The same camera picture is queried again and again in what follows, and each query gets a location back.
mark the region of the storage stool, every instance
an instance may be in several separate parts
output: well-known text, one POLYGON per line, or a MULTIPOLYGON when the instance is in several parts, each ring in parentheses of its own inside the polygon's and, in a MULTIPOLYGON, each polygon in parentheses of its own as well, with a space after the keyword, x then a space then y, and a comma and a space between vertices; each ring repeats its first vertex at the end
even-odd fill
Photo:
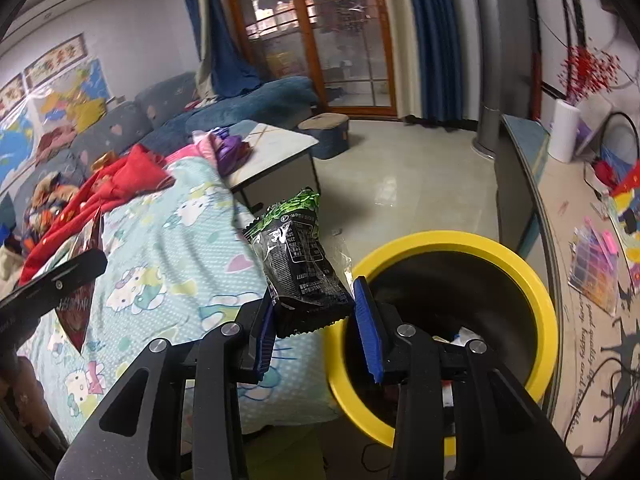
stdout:
POLYGON ((298 128, 318 140, 311 148, 316 158, 325 160, 349 149, 349 117, 344 114, 319 114, 302 121, 298 128))

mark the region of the silver bolt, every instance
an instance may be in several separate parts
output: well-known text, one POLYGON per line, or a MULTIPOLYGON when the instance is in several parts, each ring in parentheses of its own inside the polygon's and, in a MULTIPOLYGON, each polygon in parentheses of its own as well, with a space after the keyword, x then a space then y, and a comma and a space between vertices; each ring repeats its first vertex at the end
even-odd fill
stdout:
POLYGON ((415 326, 408 323, 402 324, 398 327, 398 333, 402 337, 411 337, 412 335, 415 335, 415 326))
POLYGON ((479 339, 474 339, 471 343, 469 343, 469 349, 474 354, 484 354, 486 352, 486 343, 484 341, 480 341, 479 339))
POLYGON ((238 323, 225 323, 220 332, 222 332, 222 335, 236 335, 240 332, 240 325, 238 323))
POLYGON ((151 343, 149 343, 149 350, 151 350, 154 354, 158 354, 166 348, 166 341, 164 339, 154 339, 151 343))

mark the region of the red blanket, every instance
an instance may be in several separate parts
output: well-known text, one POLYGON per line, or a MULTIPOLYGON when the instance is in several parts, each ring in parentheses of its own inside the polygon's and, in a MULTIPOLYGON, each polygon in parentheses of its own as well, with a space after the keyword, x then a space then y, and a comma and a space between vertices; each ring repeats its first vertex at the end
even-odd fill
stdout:
POLYGON ((53 222, 49 231, 27 257, 20 285, 27 283, 69 237, 80 232, 98 207, 108 212, 143 193, 174 184, 163 168, 164 158, 136 144, 127 156, 94 173, 53 222))

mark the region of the sofa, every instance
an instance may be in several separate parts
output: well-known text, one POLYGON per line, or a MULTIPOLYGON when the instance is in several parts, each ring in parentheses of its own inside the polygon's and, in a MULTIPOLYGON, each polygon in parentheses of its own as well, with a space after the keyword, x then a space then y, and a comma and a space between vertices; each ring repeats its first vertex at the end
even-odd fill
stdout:
POLYGON ((22 234, 24 211, 36 184, 51 171, 61 171, 71 184, 80 186, 91 175, 91 165, 111 150, 125 153, 140 142, 167 156, 191 142, 193 130, 242 120, 292 129, 312 115, 311 107, 318 102, 311 80, 302 76, 271 81, 244 96, 185 112, 195 98, 194 73, 187 72, 150 86, 133 101, 109 111, 23 181, 13 198, 15 233, 22 234))

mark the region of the purple bag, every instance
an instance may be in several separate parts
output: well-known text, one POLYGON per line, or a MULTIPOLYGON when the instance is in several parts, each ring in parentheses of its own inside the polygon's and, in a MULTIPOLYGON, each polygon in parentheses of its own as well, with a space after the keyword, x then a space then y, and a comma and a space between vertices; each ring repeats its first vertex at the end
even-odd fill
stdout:
POLYGON ((223 139, 222 146, 216 151, 220 176, 227 176, 244 164, 250 153, 248 146, 244 144, 240 136, 223 139))

